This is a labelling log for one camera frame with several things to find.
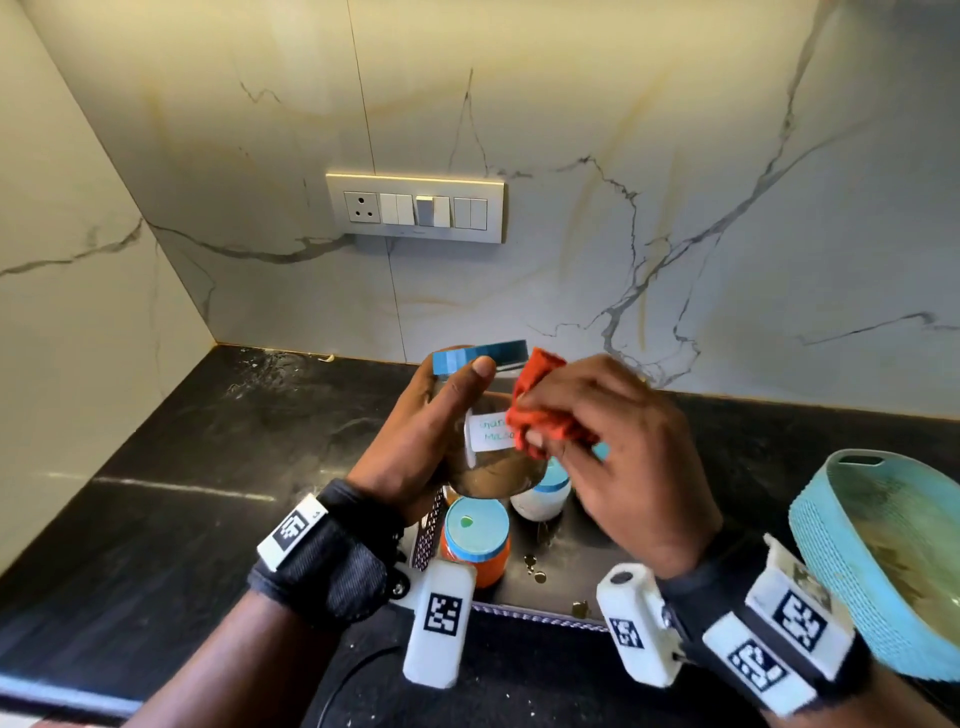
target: black wrist strap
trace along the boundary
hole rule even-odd
[[[836,705],[863,692],[870,681],[872,658],[859,634],[853,639],[839,671],[830,680],[796,645],[747,605],[747,594],[766,569],[769,553],[770,547],[760,534],[727,524],[710,544],[696,569],[682,576],[657,580],[667,616],[671,626],[681,635],[686,656],[716,673],[759,708],[768,710],[766,703],[759,698],[762,691],[758,691],[757,686],[766,690],[770,681],[765,682],[760,675],[748,685],[743,676],[749,670],[744,668],[738,656],[732,655],[731,659],[731,655],[725,654],[721,657],[704,643],[705,633],[732,613],[759,638],[757,643],[764,645],[759,649],[772,653],[767,653],[767,657],[773,658],[772,665],[780,661],[782,667],[786,666],[799,675],[816,692],[801,710]],[[757,653],[761,663],[763,657]],[[737,674],[737,667],[741,668],[740,674]]]
[[[251,589],[314,627],[342,630],[369,617],[387,603],[398,584],[406,582],[394,568],[403,519],[345,480],[331,481],[318,501],[326,514],[309,527],[276,570],[260,559],[247,581]]]

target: power socket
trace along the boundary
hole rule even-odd
[[[350,222],[380,222],[380,208],[376,203],[375,192],[344,192],[344,197],[347,200],[347,213]]]

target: white container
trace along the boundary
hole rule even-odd
[[[532,490],[511,496],[510,504],[527,521],[550,521],[564,510],[569,495],[570,478],[557,458],[551,457],[542,480]]]

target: orange jar with blue lid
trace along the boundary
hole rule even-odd
[[[499,500],[457,498],[444,518],[440,555],[477,569],[477,589],[495,584],[510,556],[510,516]]]

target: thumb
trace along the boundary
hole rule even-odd
[[[527,433],[527,440],[531,441],[540,435],[539,432]],[[551,440],[540,435],[542,445],[532,443],[546,450],[547,454],[557,458],[564,466],[566,474],[570,476],[573,486],[583,493],[595,493],[603,489],[610,477],[607,466],[600,462],[589,448],[573,440]]]
[[[496,374],[496,363],[488,356],[478,356],[446,381],[433,400],[423,410],[428,426],[452,423],[487,391]]]

